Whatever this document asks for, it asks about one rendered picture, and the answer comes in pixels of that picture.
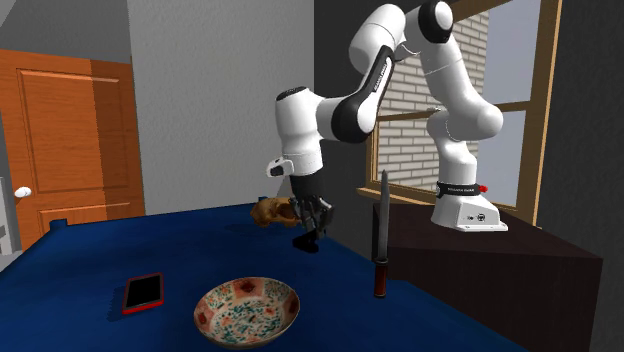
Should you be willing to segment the patterned ceramic bowl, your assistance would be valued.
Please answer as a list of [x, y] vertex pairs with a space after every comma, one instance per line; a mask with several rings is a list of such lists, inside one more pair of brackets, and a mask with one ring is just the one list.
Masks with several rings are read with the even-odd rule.
[[244, 277], [222, 283], [197, 303], [196, 328], [212, 343], [232, 350], [266, 345], [294, 322], [300, 299], [272, 278]]

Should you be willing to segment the wooden framed window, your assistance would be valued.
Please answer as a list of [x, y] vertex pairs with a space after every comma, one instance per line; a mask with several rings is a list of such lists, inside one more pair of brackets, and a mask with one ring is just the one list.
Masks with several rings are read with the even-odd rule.
[[[450, 5], [455, 21], [500, 6], [511, 0], [458, 0]], [[554, 77], [562, 0], [540, 0], [536, 51], [528, 101], [495, 103], [501, 112], [525, 112], [522, 155], [516, 205], [495, 203], [499, 209], [537, 226], [537, 216], [542, 180], [551, 92]], [[380, 116], [378, 122], [427, 119], [436, 115], [433, 110]], [[363, 197], [380, 199], [380, 181], [374, 180], [377, 171], [379, 125], [366, 141], [366, 182], [356, 192]], [[399, 204], [433, 205], [433, 191], [391, 184], [391, 200]]]

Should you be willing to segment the blue bed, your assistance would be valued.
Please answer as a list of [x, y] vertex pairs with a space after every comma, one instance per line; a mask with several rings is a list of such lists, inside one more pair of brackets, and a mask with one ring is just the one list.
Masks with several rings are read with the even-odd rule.
[[[295, 228], [256, 226], [249, 205], [51, 230], [0, 271], [0, 352], [527, 352], [403, 281], [373, 295], [373, 264], [325, 238], [295, 249]], [[126, 281], [160, 272], [164, 303], [122, 314]], [[274, 342], [230, 351], [195, 327], [215, 286], [246, 276], [287, 283], [300, 298]]]

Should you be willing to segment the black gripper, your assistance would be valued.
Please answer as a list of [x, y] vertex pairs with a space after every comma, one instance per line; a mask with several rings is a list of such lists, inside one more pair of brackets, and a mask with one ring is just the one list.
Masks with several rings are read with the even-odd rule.
[[295, 248], [316, 253], [317, 241], [326, 234], [326, 228], [333, 219], [334, 208], [321, 196], [324, 191], [323, 172], [316, 171], [305, 176], [289, 176], [293, 197], [291, 206], [300, 220], [305, 233], [292, 240]]

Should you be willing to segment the brown skull figure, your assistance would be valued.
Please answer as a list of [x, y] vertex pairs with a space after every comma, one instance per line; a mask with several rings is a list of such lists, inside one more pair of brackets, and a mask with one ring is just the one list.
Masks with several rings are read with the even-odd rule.
[[290, 204], [290, 199], [285, 197], [259, 200], [253, 206], [250, 215], [254, 223], [260, 227], [268, 227], [272, 223], [294, 227], [299, 223], [299, 218]]

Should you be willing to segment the red phone with black screen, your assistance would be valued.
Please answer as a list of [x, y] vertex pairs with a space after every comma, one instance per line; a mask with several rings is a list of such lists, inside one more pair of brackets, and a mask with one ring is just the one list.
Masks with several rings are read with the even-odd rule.
[[122, 314], [145, 311], [164, 303], [163, 275], [160, 272], [129, 278], [126, 281]]

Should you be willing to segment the orange wooden door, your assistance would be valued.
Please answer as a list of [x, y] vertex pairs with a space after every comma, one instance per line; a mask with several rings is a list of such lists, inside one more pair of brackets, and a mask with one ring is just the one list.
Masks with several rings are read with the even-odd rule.
[[23, 249], [144, 215], [131, 65], [0, 49], [0, 116]]

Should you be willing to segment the dark robot stand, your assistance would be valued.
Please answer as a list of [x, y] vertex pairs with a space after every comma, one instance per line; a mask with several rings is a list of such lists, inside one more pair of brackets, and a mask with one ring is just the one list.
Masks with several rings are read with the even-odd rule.
[[389, 210], [388, 276], [530, 352], [589, 352], [602, 258], [508, 214], [506, 232], [435, 225], [430, 206]]

